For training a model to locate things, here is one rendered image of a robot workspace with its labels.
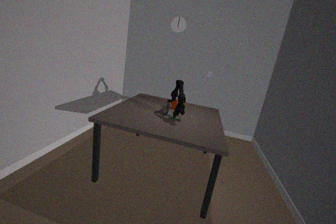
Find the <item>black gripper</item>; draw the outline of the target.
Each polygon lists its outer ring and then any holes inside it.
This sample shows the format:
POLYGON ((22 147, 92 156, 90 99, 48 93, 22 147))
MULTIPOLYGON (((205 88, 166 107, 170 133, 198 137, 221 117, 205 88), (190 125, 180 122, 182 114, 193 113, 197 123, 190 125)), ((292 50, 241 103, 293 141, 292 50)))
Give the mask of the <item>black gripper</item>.
POLYGON ((178 113, 179 111, 180 111, 179 106, 176 106, 176 108, 175 108, 175 110, 174 110, 174 112, 173 112, 173 118, 175 118, 176 116, 179 115, 179 113, 178 113))

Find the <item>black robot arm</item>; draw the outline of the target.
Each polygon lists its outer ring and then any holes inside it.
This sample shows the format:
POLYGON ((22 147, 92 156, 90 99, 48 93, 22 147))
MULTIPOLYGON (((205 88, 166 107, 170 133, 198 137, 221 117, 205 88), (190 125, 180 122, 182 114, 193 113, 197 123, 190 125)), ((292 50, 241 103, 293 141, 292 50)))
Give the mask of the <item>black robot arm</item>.
POLYGON ((186 102, 186 98, 184 95, 184 88, 183 88, 184 82, 182 80, 176 80, 176 87, 175 89, 172 91, 171 93, 171 100, 172 101, 176 101, 176 97, 178 97, 178 106, 180 108, 180 111, 178 113, 180 113, 181 115, 183 115, 185 112, 185 106, 184 103, 186 102), (180 90, 180 94, 178 96, 178 90, 180 90))

